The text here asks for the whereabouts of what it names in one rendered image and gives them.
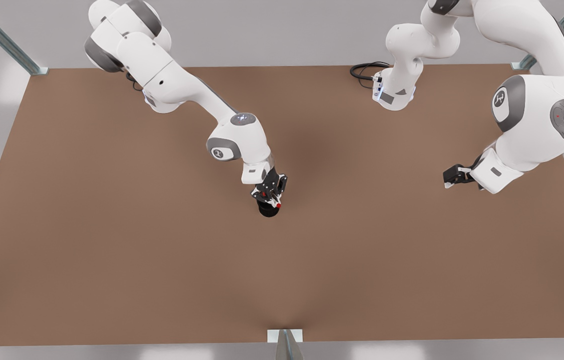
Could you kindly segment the silver frame post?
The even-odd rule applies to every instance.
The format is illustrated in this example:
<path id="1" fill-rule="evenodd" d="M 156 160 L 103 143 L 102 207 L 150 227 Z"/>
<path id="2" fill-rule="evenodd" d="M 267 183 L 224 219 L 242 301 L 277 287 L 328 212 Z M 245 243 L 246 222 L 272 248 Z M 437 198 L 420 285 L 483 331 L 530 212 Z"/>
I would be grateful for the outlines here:
<path id="1" fill-rule="evenodd" d="M 47 75 L 49 69 L 41 67 L 35 63 L 1 28 L 0 28 L 0 47 L 16 60 L 31 76 Z"/>
<path id="2" fill-rule="evenodd" d="M 564 75 L 564 70 L 557 69 L 560 64 L 564 66 L 564 16 L 558 20 L 548 13 L 533 14 L 532 19 L 523 23 L 520 29 L 531 31 L 529 41 L 520 41 L 520 49 L 528 54 L 521 61 L 511 63 L 512 69 L 525 71 L 538 64 L 541 71 Z"/>
<path id="3" fill-rule="evenodd" d="M 276 344 L 275 360 L 304 360 L 298 343 L 304 341 L 301 329 L 268 329 L 267 342 Z"/>

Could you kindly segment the small black cylinder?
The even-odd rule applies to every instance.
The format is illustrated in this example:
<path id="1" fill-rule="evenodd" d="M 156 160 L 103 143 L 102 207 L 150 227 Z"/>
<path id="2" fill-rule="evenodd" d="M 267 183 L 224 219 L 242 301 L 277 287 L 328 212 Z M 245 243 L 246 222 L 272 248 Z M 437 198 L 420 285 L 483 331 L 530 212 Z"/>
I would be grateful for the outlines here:
<path id="1" fill-rule="evenodd" d="M 280 201 L 276 198 L 272 198 L 268 201 L 257 199 L 257 205 L 260 214 L 267 218 L 272 218 L 277 215 L 280 209 Z"/>

